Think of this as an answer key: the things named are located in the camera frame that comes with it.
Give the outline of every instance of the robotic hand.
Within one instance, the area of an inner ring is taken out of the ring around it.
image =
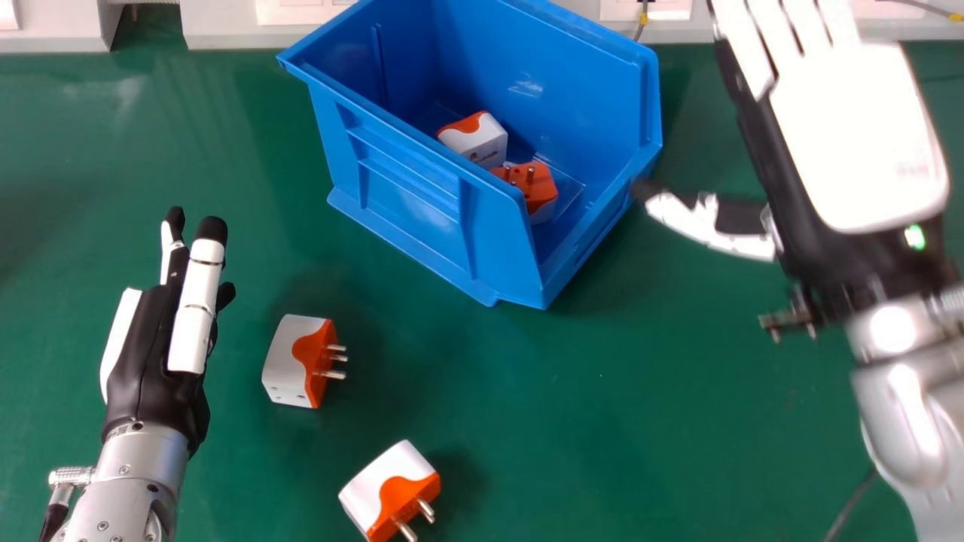
[[[779,259],[786,330],[842,323],[880,475],[923,542],[964,536],[964,286],[944,249],[950,181],[899,45],[862,42],[845,0],[709,0],[717,61],[768,204],[644,195],[714,249]]]
[[[233,284],[219,285],[225,222],[201,220],[190,253],[183,229],[184,212],[174,207],[161,225],[160,285],[128,288],[120,299],[100,366],[100,458],[96,467],[50,474],[40,542],[174,539],[184,471],[210,421],[203,384],[217,314],[235,295]],[[75,489],[83,493],[66,522]]]

